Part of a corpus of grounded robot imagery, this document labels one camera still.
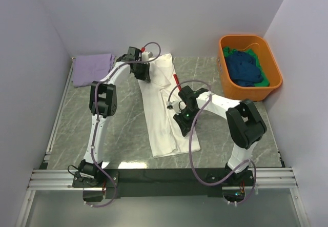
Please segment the folded lavender t-shirt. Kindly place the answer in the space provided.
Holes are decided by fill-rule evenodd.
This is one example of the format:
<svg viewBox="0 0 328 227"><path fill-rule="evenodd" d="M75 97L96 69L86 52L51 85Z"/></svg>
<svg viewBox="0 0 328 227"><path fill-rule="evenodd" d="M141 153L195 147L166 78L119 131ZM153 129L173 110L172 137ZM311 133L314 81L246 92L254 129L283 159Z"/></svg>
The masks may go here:
<svg viewBox="0 0 328 227"><path fill-rule="evenodd" d="M111 53L76 56L73 60L73 86L85 87L102 80L113 68L115 56Z"/></svg>

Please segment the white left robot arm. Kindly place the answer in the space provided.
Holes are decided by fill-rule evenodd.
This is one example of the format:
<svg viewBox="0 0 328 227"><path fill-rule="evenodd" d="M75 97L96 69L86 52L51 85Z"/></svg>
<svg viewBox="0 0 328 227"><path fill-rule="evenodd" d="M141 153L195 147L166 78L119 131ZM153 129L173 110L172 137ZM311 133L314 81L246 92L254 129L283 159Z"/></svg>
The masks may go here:
<svg viewBox="0 0 328 227"><path fill-rule="evenodd" d="M91 187L101 184L103 170L103 146L106 130L111 117L117 110L117 86L133 74L136 79L150 82L150 56L145 56L145 47L129 47L128 52L119 57L110 72L101 80L91 84L89 109L92 114L91 132L88 146L78 171Z"/></svg>

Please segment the white t-shirt red print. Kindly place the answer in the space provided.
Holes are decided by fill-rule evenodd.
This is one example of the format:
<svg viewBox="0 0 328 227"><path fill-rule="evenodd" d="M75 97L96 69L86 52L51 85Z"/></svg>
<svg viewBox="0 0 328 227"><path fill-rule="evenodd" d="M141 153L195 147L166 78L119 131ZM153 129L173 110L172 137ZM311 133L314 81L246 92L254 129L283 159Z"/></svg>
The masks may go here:
<svg viewBox="0 0 328 227"><path fill-rule="evenodd" d="M140 80L143 110L145 113L149 143L155 158L166 157L189 151L189 138L184 137L173 119L174 110L167 109L167 101L180 100L178 89L169 97L177 85L173 57L164 54L150 62L150 83Z"/></svg>

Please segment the orange plastic bin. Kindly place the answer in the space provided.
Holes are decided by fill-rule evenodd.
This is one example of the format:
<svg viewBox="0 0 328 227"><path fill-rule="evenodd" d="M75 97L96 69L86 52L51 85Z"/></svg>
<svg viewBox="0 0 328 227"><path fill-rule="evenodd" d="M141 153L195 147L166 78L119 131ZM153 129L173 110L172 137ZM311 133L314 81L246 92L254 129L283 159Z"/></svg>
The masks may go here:
<svg viewBox="0 0 328 227"><path fill-rule="evenodd" d="M252 49L259 58L259 63L269 80L268 87L241 87L230 79L223 48L229 46L237 50ZM224 96L230 99L250 99L252 101L264 100L272 91L282 84L282 75L265 39L257 35L225 35L218 43L217 67Z"/></svg>

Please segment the aluminium extrusion rail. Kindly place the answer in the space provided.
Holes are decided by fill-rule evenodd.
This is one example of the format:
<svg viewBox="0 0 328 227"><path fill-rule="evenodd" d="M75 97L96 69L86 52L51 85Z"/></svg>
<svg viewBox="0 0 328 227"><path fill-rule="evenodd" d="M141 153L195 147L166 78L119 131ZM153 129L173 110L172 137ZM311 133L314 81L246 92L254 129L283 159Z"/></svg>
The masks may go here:
<svg viewBox="0 0 328 227"><path fill-rule="evenodd" d="M72 187L73 176L65 170L33 170L28 190L65 191L77 190ZM293 189L298 188L292 168L258 168L256 188Z"/></svg>

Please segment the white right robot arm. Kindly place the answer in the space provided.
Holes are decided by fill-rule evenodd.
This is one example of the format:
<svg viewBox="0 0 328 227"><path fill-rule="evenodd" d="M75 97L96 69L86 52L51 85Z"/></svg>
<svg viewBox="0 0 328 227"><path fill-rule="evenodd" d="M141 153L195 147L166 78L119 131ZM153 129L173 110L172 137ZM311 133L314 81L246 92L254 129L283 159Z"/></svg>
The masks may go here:
<svg viewBox="0 0 328 227"><path fill-rule="evenodd" d="M267 126L253 101L233 100L200 88L192 90L189 86L178 92L180 100L167 101L167 108L174 110L182 136L189 136L188 153L192 166L193 132L200 116L205 110L224 118L234 142L231 156L226 164L225 180L230 185L237 185L243 179L243 172L251 163L252 153L258 142L267 131Z"/></svg>

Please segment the blue t-shirt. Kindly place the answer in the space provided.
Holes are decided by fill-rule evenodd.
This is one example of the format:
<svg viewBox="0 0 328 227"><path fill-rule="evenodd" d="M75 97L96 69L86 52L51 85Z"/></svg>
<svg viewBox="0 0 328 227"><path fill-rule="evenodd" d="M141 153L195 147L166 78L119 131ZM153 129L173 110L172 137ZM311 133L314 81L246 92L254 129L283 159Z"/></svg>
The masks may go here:
<svg viewBox="0 0 328 227"><path fill-rule="evenodd" d="M224 57L229 77L233 83L241 87L254 87L264 78L257 67L256 59L249 53L233 51Z"/></svg>

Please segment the green t-shirt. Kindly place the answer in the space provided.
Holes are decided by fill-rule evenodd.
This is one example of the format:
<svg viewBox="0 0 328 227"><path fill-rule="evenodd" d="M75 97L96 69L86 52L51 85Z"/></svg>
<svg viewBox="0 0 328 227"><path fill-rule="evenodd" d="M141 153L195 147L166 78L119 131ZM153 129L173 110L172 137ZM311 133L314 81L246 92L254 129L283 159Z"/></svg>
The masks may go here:
<svg viewBox="0 0 328 227"><path fill-rule="evenodd" d="M227 56L229 53L232 53L233 51L237 51L237 49L230 48L228 46L224 47L222 50L223 50L224 57ZM270 85L270 82L269 82L268 78L266 77L266 75L262 69L262 66L260 65L260 61L259 61L257 54L252 49L247 49L243 52L249 53L250 55L255 57L257 67L261 70L262 76L264 78L264 80L261 83L255 84L254 87L268 87Z"/></svg>

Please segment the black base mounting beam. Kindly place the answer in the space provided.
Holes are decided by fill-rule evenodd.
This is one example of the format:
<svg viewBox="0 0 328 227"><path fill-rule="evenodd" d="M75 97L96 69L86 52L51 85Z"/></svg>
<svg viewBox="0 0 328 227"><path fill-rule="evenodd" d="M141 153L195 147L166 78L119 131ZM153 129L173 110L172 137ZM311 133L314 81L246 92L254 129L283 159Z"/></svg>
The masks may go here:
<svg viewBox="0 0 328 227"><path fill-rule="evenodd" d="M251 170L234 173L228 179L225 168L191 169L105 169L96 177L76 171L72 186L83 189L86 202L103 198L208 196L241 202L245 188L256 181Z"/></svg>

